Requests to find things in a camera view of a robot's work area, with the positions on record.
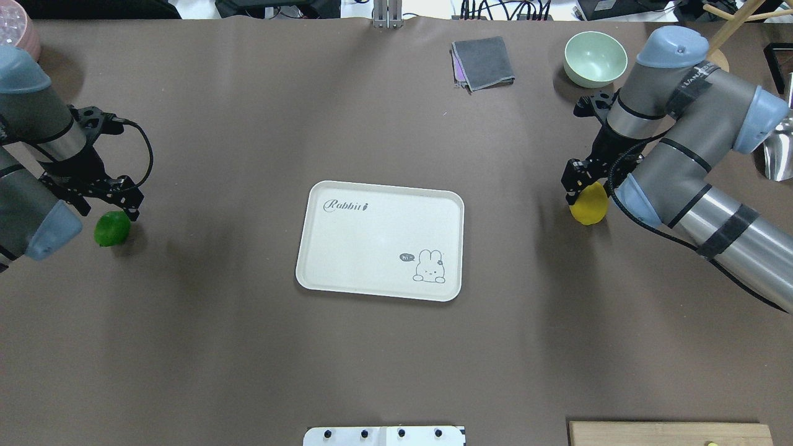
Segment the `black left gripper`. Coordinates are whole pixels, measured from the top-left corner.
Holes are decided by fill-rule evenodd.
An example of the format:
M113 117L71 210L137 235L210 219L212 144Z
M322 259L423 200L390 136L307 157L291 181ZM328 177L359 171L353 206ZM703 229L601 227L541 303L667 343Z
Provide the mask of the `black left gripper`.
M41 163L43 174L40 175L40 183L82 216L91 211L87 198L99 198L122 209L131 221L137 221L139 207L144 200L139 187L145 180L136 183L127 175L110 177L94 149L94 143L102 134L122 134L125 125L137 129L141 136L145 136L144 130L136 122L105 113L97 107L76 109L74 105L68 105L68 110L76 122L72 127L85 136L85 144L68 160Z

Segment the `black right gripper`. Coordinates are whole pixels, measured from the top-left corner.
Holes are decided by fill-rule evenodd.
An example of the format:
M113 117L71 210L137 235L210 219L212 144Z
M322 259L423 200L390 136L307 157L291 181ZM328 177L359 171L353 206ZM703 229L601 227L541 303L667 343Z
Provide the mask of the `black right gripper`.
M566 189L567 205L574 205L581 192L598 180L607 178L615 161L634 145L645 139L626 138L607 124L607 113L617 104L618 93L599 90L596 94L582 96L573 109L578 118L597 118L601 124L589 156L584 160L571 159L564 167L561 183Z

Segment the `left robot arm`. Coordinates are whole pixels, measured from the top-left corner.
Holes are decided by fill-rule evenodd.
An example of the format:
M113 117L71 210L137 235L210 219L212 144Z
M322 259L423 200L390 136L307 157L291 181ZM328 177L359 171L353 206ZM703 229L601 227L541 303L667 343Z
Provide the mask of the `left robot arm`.
M97 107L68 105L23 49L2 47L2 270L26 257L44 260L80 234L91 199L117 208L119 229L97 224L101 246L119 245L139 218L142 184L154 164L150 139L142 180L108 174L95 144L141 125Z

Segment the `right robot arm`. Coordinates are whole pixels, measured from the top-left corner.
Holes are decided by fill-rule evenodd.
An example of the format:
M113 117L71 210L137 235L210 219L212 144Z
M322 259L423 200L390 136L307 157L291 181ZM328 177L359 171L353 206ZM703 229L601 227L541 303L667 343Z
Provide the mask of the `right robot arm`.
M607 194L651 232L665 225L758 300L790 313L791 236L706 183L730 151L750 154L787 116L782 99L706 59L694 29L655 29L615 94L583 97L577 116L601 124L591 154L569 160L561 183L572 205L605 181Z

